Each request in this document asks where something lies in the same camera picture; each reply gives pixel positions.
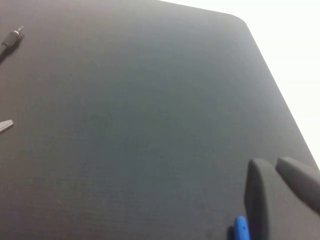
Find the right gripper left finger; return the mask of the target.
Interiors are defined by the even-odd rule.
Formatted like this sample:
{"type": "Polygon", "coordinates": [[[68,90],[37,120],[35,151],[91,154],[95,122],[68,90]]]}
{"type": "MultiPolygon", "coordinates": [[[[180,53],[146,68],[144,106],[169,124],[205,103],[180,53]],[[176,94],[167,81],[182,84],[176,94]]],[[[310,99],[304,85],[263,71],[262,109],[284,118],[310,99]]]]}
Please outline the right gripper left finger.
{"type": "Polygon", "coordinates": [[[268,240],[270,231],[270,204],[273,166],[264,159],[251,159],[248,162],[244,192],[244,206],[252,240],[268,240]]]}

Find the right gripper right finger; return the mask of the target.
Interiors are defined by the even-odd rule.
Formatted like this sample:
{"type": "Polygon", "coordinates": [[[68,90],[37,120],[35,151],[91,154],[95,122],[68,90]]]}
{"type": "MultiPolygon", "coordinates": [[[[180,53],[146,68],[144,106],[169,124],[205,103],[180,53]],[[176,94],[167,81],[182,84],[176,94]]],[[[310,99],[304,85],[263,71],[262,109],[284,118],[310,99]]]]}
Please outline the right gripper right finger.
{"type": "Polygon", "coordinates": [[[320,213],[320,171],[290,157],[277,160],[275,169],[293,193],[320,213]]]}

